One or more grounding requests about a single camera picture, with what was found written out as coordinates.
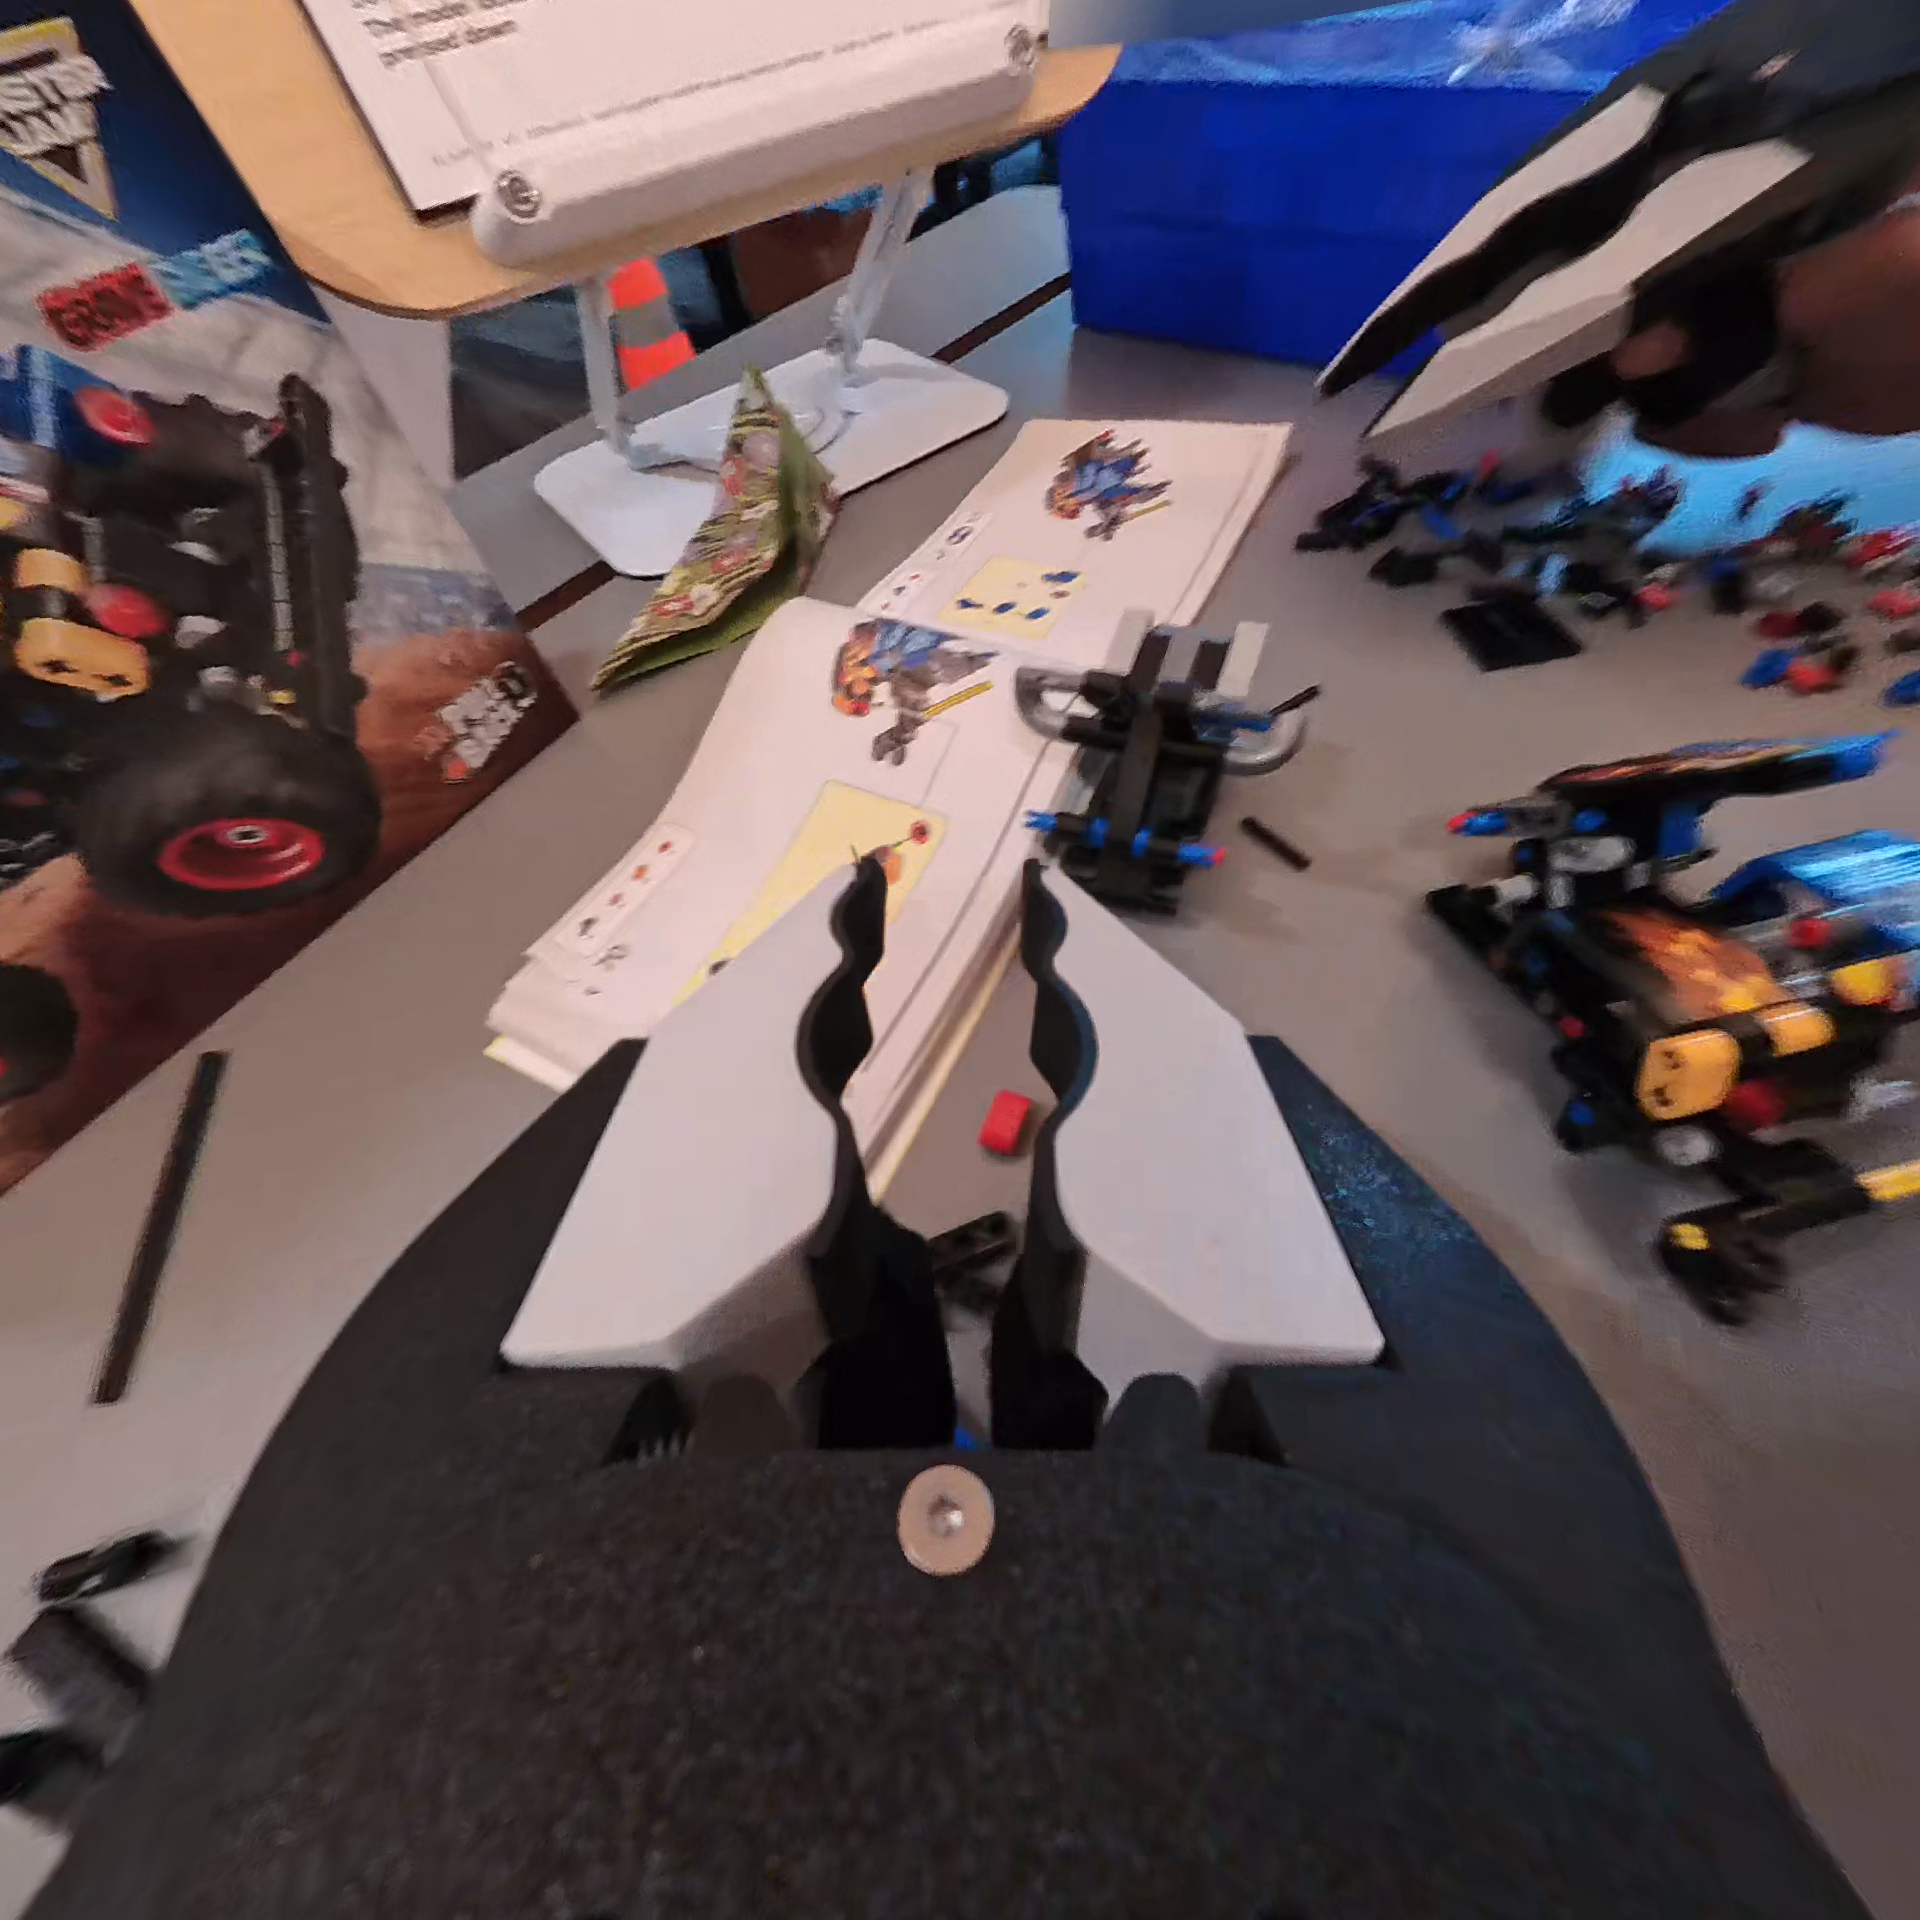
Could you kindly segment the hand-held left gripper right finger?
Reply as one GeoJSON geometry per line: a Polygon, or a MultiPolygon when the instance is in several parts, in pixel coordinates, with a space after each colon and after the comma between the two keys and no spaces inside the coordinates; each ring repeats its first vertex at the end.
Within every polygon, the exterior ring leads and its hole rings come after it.
{"type": "Polygon", "coordinates": [[[1250,1369],[1359,1369],[1384,1334],[1254,1038],[1068,880],[1021,876],[1032,1142],[988,1337],[994,1447],[1093,1447],[1138,1381],[1209,1411],[1250,1369]]]}

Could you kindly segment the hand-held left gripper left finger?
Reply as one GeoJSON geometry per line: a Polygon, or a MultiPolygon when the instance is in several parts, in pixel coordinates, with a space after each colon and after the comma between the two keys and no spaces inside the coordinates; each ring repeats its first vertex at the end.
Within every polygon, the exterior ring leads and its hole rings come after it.
{"type": "Polygon", "coordinates": [[[517,1369],[808,1389],[821,1447],[944,1447],[928,1240],[874,1201],[846,1094],[871,1050],[877,859],[818,885],[641,1043],[516,1309],[517,1369]]]}

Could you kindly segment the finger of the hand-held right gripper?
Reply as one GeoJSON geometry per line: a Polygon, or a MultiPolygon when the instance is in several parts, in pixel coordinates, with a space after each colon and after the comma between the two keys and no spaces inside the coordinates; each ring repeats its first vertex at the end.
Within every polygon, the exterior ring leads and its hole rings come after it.
{"type": "Polygon", "coordinates": [[[1370,443],[1403,445],[1617,350],[1660,279],[1805,206],[1812,167],[1812,150],[1784,137],[1717,150],[1655,138],[1623,219],[1492,310],[1436,331],[1440,348],[1370,420],[1370,443]]]}
{"type": "Polygon", "coordinates": [[[1592,247],[1652,173],[1668,97],[1638,85],[1497,181],[1356,327],[1321,370],[1325,396],[1380,374],[1429,334],[1508,298],[1525,276],[1592,247]]]}

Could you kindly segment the black flat lego plate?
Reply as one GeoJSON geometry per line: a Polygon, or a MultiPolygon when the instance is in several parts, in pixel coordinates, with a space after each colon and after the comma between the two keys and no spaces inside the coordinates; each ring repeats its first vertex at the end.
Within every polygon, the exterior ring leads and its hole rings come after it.
{"type": "Polygon", "coordinates": [[[1581,641],[1529,596],[1482,596],[1440,614],[1468,660],[1485,675],[1568,662],[1581,641]]]}

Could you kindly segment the lego instruction booklet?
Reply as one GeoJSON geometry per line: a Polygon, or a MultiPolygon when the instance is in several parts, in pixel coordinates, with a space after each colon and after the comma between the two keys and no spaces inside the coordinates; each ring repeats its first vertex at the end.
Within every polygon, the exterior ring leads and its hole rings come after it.
{"type": "Polygon", "coordinates": [[[1093,733],[1146,653],[1203,747],[1288,755],[1250,704],[1262,639],[1190,628],[1276,485],[1292,422],[1043,418],[859,604],[749,639],[659,818],[529,950],[485,1055],[567,1091],[830,879],[871,856],[884,952],[847,1110],[890,1168],[1012,942],[1033,821],[1099,818],[1093,733]]]}

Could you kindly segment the small black lego assembly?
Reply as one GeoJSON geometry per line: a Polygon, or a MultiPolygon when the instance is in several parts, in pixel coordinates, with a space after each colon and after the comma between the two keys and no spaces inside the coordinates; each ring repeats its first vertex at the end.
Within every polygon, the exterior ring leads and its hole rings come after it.
{"type": "Polygon", "coordinates": [[[1250,677],[1266,639],[1260,622],[1212,637],[1130,614],[1119,667],[1017,671],[1021,721],[1074,752],[1061,797],[1021,824],[1105,908],[1175,920],[1187,879],[1224,859],[1209,834],[1220,790],[1268,778],[1307,745],[1321,687],[1260,704],[1250,677]]]}

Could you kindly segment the long black lego axle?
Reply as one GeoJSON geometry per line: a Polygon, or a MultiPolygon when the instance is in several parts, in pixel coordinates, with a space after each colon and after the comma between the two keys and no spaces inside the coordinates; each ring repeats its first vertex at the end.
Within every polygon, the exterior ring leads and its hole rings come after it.
{"type": "Polygon", "coordinates": [[[173,1132],[158,1164],[126,1283],[92,1383],[92,1405],[119,1405],[137,1373],[156,1311],[160,1283],[173,1257],[181,1221],[204,1157],[208,1128],[227,1080],[227,1051],[204,1051],[184,1089],[173,1132]]]}

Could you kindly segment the partly built lego truck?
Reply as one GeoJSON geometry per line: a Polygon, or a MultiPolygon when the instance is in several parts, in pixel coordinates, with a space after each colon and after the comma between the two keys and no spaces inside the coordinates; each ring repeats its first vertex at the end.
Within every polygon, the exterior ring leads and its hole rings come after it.
{"type": "Polygon", "coordinates": [[[1876,773],[1899,731],[1690,743],[1572,765],[1466,808],[1503,873],[1429,915],[1554,1033],[1557,1142],[1715,1181],[1654,1240],[1713,1323],[1744,1325],[1798,1236],[1915,1206],[1915,1155],[1859,1164],[1829,1133],[1915,1107],[1915,838],[1856,830],[1766,853],[1701,895],[1715,807],[1876,773]]]}

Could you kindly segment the black lego piece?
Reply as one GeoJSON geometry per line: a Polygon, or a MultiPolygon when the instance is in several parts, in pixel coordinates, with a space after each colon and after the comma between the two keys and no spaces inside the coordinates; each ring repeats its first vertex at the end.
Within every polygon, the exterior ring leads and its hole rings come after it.
{"type": "Polygon", "coordinates": [[[122,1594],[163,1570],[181,1547],[181,1536],[147,1528],[59,1556],[35,1575],[36,1607],[73,1609],[122,1594]]]}
{"type": "Polygon", "coordinates": [[[42,1829],[70,1831],[96,1787],[92,1754],[53,1727],[3,1737],[3,1808],[42,1829]]]}
{"type": "Polygon", "coordinates": [[[40,1610],[5,1647],[5,1666],[101,1764],[130,1746],[155,1690],[151,1674],[83,1607],[40,1610]]]}

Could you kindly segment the monster truck lego box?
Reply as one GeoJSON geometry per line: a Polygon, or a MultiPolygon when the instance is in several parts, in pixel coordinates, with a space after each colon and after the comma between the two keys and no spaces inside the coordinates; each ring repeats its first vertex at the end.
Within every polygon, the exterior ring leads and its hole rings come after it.
{"type": "Polygon", "coordinates": [[[576,721],[130,5],[3,7],[3,1188],[576,721]]]}

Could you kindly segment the person's right hand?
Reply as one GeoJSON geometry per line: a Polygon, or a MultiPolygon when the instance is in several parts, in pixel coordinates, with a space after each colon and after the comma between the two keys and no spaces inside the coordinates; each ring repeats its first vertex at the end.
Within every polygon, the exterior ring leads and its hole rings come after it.
{"type": "Polygon", "coordinates": [[[1918,430],[1918,181],[1872,219],[1608,356],[1644,445],[1753,460],[1792,427],[1918,430]]]}

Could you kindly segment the blue plastic bin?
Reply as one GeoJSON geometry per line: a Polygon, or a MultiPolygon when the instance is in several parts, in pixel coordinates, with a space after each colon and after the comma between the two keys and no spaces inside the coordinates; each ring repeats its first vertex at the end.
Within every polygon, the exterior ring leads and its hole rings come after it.
{"type": "Polygon", "coordinates": [[[1318,369],[1508,167],[1719,12],[1384,5],[1130,45],[1060,138],[1074,324],[1318,369]]]}

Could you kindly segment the green folded leaflet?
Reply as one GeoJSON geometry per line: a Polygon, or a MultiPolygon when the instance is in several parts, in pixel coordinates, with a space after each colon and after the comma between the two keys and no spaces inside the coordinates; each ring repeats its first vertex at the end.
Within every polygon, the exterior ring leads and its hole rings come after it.
{"type": "Polygon", "coordinates": [[[714,507],[597,667],[592,694],[604,700],[758,634],[813,579],[838,500],[825,462],[753,366],[722,445],[714,507]]]}

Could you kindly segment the white metal stand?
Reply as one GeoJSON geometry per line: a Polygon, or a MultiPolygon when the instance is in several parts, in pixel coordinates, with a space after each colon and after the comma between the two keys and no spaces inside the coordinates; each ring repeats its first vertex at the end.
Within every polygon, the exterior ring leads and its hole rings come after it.
{"type": "MultiPolygon", "coordinates": [[[[899,468],[992,427],[1005,412],[997,387],[957,374],[876,334],[882,298],[934,187],[918,169],[889,185],[870,219],[851,276],[838,293],[825,345],[766,376],[806,451],[838,493],[863,491],[899,468]]],[[[597,438],[540,468],[534,493],[616,574],[656,579],[674,563],[722,493],[723,451],[748,400],[748,380],[670,412],[641,416],[626,319],[666,319],[664,300],[620,305],[613,276],[576,286],[590,418],[597,438]]]]}

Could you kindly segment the printed paper sheet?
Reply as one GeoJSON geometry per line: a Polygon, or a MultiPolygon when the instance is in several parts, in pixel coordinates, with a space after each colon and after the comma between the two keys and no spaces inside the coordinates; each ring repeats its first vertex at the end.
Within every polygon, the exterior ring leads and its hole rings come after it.
{"type": "Polygon", "coordinates": [[[558,156],[641,171],[1032,81],[1021,2],[322,2],[328,56],[421,212],[558,156]]]}

